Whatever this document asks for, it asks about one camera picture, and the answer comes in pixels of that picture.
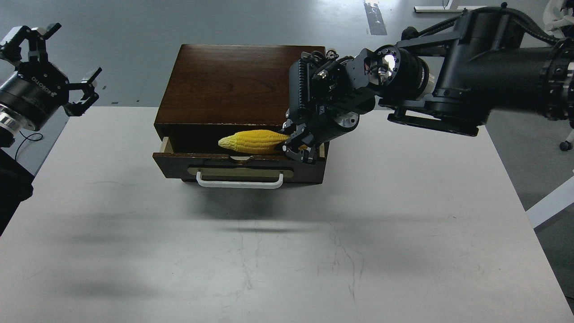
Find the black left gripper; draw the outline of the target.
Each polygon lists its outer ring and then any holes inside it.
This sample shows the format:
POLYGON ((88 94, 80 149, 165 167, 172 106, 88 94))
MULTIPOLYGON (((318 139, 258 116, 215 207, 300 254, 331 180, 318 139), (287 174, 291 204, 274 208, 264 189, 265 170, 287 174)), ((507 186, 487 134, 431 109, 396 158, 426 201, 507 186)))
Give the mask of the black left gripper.
POLYGON ((0 58, 16 67, 1 85, 1 104, 25 119, 23 127, 37 131, 63 105, 68 117, 82 116, 98 99, 95 79, 103 71, 97 67, 78 83, 67 83, 67 76, 49 62, 46 41, 61 24, 31 28, 13 27, 0 43, 0 58), (22 43, 27 42, 28 62, 22 62, 22 43), (81 91, 78 102, 68 102, 70 91, 81 91))

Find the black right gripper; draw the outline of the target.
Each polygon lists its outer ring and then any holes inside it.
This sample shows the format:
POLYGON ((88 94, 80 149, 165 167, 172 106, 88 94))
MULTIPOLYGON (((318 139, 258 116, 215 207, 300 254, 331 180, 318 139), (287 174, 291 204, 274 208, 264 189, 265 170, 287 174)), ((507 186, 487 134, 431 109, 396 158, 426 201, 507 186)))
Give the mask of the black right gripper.
POLYGON ((281 134, 285 156, 315 165, 318 146, 356 129, 361 115, 374 110, 379 92, 379 54, 363 50, 356 57, 319 51, 302 52, 289 69, 289 108, 281 134))

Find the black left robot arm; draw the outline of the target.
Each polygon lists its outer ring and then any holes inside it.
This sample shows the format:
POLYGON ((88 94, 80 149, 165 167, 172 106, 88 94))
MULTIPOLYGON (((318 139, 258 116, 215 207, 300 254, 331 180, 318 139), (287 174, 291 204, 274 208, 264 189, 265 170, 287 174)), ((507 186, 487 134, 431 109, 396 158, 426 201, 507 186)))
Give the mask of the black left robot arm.
POLYGON ((33 194, 35 176, 9 156, 17 134, 39 131, 58 108, 66 115, 82 116, 98 99, 97 68, 78 83, 49 61, 46 41, 60 29, 59 23, 47 29, 26 25, 13 27, 1 41, 0 56, 14 67, 0 87, 0 224, 4 231, 18 206, 33 194))

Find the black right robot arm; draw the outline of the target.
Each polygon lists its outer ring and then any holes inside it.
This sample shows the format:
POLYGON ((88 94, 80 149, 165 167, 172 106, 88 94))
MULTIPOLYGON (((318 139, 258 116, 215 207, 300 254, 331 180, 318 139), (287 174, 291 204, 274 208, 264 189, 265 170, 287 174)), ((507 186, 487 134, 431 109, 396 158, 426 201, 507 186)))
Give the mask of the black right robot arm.
POLYGON ((508 8, 464 10, 396 44, 355 57, 301 54, 289 70, 289 108, 276 149, 314 164, 317 149, 376 107, 390 122, 476 136, 494 109, 573 121, 573 39, 548 35, 508 8))

